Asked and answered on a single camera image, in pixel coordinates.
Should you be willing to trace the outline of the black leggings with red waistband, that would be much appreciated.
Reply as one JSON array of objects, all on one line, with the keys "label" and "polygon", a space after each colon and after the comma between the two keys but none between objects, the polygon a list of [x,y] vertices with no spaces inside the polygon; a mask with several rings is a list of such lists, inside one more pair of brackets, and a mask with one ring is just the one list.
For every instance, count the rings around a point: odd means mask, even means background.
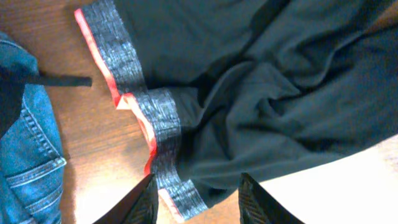
[{"label": "black leggings with red waistband", "polygon": [[397,134],[393,0],[99,0],[75,19],[177,220]]}]

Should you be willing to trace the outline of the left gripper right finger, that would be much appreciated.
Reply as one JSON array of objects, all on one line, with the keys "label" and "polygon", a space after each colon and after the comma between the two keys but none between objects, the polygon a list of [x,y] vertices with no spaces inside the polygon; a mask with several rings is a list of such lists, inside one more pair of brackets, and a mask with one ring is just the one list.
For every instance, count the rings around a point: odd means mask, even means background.
[{"label": "left gripper right finger", "polygon": [[303,224],[248,173],[239,180],[240,224]]}]

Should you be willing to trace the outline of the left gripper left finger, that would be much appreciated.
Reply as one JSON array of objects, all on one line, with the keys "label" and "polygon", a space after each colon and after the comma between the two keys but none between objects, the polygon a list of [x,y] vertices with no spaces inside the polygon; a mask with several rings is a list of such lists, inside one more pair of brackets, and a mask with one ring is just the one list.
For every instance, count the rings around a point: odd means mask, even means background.
[{"label": "left gripper left finger", "polygon": [[156,224],[158,207],[157,182],[149,174],[95,224]]}]

